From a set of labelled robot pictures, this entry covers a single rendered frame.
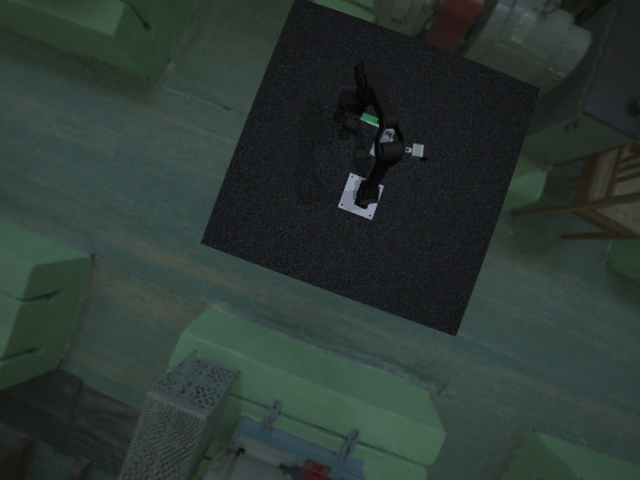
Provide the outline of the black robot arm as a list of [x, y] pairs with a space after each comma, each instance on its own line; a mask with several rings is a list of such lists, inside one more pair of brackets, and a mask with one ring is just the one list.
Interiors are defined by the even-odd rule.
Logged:
[[[400, 127], [399, 115], [395, 113], [386, 92], [384, 91], [385, 78], [382, 72], [372, 73], [368, 60], [359, 62], [354, 67], [356, 86], [358, 93], [343, 90], [339, 97], [338, 108], [352, 110], [354, 98], [361, 106], [373, 105], [379, 119], [379, 131], [374, 138], [374, 155], [376, 164], [368, 179], [361, 181], [357, 191], [355, 205], [367, 209], [369, 204], [378, 203], [380, 188], [388, 169], [397, 164], [405, 153], [405, 135]], [[352, 112], [352, 111], [351, 111]], [[394, 129], [398, 140], [381, 142], [380, 138], [385, 129]]]

